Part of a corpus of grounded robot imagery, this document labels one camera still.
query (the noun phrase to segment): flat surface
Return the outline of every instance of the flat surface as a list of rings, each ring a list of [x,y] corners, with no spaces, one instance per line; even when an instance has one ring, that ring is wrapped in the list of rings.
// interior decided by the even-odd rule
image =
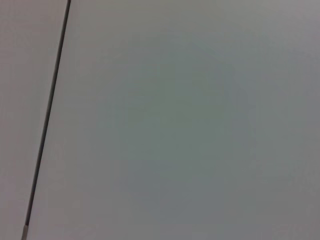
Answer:
[[[319,10],[73,0],[28,240],[318,240]]]
[[[0,239],[20,240],[66,0],[0,1]]]

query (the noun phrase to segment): white panel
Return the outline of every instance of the white panel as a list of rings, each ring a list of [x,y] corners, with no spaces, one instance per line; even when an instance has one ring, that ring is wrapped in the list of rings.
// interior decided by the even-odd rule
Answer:
[[[0,239],[25,224],[67,0],[0,1]]]
[[[29,240],[318,240],[320,3],[73,0]]]

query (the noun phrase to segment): white wall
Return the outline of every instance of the white wall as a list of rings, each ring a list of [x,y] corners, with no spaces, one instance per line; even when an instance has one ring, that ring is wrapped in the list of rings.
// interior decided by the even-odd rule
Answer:
[[[66,0],[0,1],[0,239],[22,236]]]
[[[319,10],[73,0],[28,239],[319,239]]]

